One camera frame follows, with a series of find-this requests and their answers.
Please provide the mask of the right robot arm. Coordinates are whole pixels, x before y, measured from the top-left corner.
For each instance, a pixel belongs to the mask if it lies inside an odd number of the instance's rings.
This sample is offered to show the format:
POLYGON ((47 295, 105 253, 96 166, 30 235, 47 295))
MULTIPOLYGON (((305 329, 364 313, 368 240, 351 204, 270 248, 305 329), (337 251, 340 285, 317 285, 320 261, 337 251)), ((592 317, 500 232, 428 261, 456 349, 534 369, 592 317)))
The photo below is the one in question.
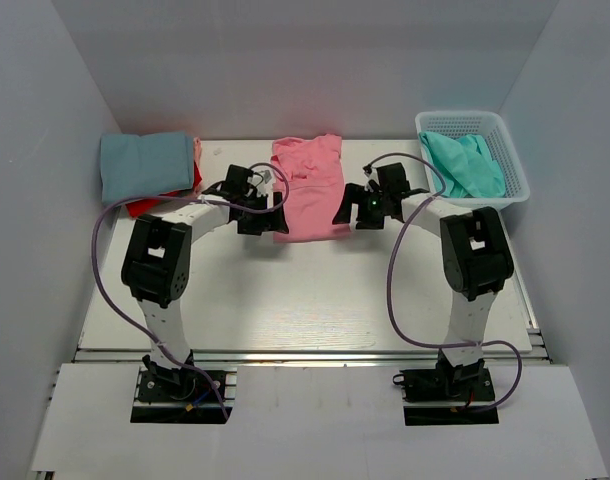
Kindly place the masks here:
POLYGON ((353 209, 357 230, 381 230, 391 218, 402 223, 402 232, 418 226, 440 240, 442 268, 452 290, 446 337, 440 344, 405 340, 438 350, 439 361, 449 370, 478 371, 491 307, 514 274, 499 212, 489 206, 465 208, 413 189, 400 163, 377 168, 376 177, 364 186, 346 184, 332 223, 348 224, 353 209))

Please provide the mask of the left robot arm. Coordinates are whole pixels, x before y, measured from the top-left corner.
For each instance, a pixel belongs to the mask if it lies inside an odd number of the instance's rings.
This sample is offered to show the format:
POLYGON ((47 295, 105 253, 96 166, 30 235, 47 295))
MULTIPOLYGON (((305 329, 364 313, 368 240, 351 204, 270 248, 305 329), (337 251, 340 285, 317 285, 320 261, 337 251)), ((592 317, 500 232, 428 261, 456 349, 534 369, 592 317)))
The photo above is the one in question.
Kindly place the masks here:
POLYGON ((205 235, 229 224, 240 235, 287 233, 284 204, 291 195, 288 180, 265 191, 269 176, 253 167, 231 165, 217 182, 187 204, 164 216, 143 214, 134 224, 121 270, 126 285, 143 313, 153 336, 145 367, 165 380, 178 383, 193 369, 192 350, 183 328, 181 297, 190 279, 192 246, 205 235))

